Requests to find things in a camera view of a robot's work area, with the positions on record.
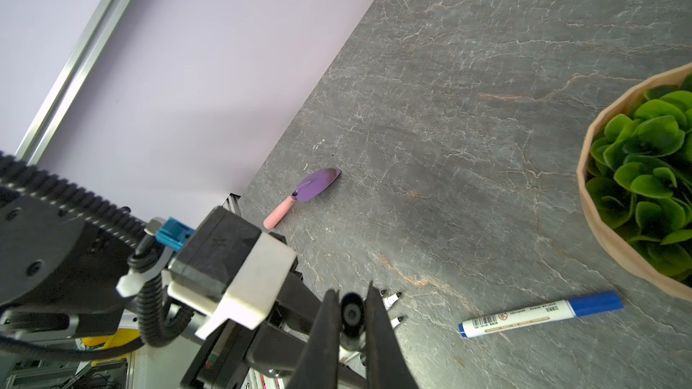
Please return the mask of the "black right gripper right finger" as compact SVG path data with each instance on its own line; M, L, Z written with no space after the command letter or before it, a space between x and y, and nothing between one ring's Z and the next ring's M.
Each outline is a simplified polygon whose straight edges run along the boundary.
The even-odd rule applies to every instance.
M380 290L369 283L364 305L368 387L418 389L391 327Z

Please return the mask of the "aluminium frame rail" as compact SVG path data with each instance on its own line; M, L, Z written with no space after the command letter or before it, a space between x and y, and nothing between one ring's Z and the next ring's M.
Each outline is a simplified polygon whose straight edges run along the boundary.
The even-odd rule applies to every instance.
M1 0L1 146L46 151L133 0Z

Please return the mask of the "pink purple small trowel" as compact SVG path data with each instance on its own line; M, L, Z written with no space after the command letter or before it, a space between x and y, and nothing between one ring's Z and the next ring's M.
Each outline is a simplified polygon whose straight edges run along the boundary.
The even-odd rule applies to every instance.
M340 169L319 169L299 183L295 191L280 203L264 220L263 227L274 229L296 202L305 203L326 191L342 174Z

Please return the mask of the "pink faceted plant pot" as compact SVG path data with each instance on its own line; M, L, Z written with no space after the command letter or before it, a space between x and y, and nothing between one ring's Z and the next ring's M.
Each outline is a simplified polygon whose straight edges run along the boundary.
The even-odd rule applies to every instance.
M691 67L628 89L592 122L577 168L596 240L625 270L691 299Z

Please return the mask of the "white marker blue cap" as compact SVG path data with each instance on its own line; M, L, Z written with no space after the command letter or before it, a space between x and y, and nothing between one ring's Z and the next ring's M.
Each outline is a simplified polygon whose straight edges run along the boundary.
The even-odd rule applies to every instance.
M619 311L625 304L615 292L558 300L518 310L495 313L459 324L463 338L471 339L503 331Z

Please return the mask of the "white marker pen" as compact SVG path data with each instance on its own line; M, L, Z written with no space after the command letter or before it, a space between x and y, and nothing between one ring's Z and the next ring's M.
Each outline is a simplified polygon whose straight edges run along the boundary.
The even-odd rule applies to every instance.
M395 305L395 303L401 298L402 295L403 295L402 292L392 293L392 292L389 292L387 290L381 290L380 291L380 296L382 298L382 302L383 302L385 309L387 311L390 310Z
M393 318L390 320L391 327L393 329L396 329L403 321L405 320L404 316L398 316L396 318Z

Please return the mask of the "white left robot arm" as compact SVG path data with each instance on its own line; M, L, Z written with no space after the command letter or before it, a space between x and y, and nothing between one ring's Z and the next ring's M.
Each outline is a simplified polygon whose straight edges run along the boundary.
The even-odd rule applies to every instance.
M285 240L217 207L196 228L144 223L47 171L1 158L1 348L116 358L202 340L180 385L239 388L251 370L309 388L367 381L315 353L321 301Z

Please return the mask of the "green artificial plant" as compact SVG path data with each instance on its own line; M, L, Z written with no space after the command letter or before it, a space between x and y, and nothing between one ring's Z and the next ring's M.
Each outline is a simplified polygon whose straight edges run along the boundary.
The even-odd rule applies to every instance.
M665 277L691 284L691 77L654 86L589 145L587 194L602 222Z

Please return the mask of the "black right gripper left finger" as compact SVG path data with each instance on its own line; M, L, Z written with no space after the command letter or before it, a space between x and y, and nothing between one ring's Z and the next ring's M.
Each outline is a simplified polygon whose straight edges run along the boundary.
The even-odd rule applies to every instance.
M339 295L330 289L324 295L308 343L288 382L288 389L338 387L340 331Z

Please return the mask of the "black pen cap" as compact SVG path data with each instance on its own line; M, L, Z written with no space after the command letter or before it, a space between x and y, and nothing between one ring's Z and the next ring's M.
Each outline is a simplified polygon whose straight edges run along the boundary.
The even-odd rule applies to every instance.
M340 345L347 351L358 351L365 345L365 304L357 293L347 293L341 301Z

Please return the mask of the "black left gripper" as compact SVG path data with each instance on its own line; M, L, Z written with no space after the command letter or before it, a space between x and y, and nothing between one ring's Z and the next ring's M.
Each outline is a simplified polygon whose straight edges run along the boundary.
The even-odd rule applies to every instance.
M271 379L290 379L308 341L299 340L284 328L309 335L321 305L300 273L289 274L268 319L257 328L249 330L232 319L224 319L209 334L200 336L203 346L180 386L243 388L250 383L268 388ZM365 377L346 365L347 358L358 351L342 348L339 333L338 384L348 388L368 386Z

